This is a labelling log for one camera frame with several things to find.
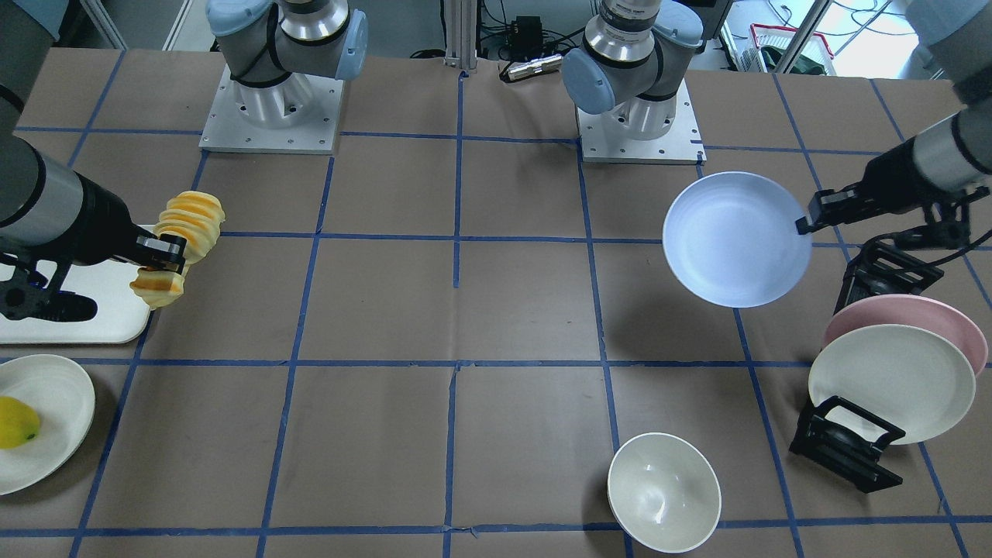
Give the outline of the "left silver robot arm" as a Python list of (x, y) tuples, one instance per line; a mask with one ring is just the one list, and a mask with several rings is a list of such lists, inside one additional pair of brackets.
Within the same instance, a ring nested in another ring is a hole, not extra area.
[[(898, 233), (898, 243), (954, 248), (970, 237), (970, 204), (989, 193), (981, 180), (990, 173), (990, 3), (914, 1), (906, 15), (963, 109), (872, 159), (855, 184), (817, 193), (796, 222), (802, 236), (920, 208), (924, 225)], [(670, 105), (703, 42), (701, 18), (679, 2), (602, 1), (563, 59), (563, 83), (591, 115), (630, 100)]]

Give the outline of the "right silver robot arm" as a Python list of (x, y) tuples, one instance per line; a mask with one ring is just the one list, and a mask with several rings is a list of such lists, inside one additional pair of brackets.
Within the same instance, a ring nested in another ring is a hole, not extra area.
[[(132, 222), (127, 205), (15, 134), (40, 68), (59, 38), (65, 1), (2, 3), (2, 261), (28, 267), (109, 259), (180, 271), (192, 243)], [(243, 89), (300, 75), (351, 81), (367, 54), (367, 15), (345, 1), (209, 1), (205, 17)]]

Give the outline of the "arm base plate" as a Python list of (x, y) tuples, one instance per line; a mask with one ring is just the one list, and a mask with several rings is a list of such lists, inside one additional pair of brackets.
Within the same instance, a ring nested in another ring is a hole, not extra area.
[(582, 159), (595, 164), (698, 165), (708, 161), (687, 82), (662, 102), (634, 98), (593, 115), (575, 109)]
[(228, 154), (336, 152), (345, 81), (291, 74), (282, 84), (248, 88), (221, 74), (199, 148)]

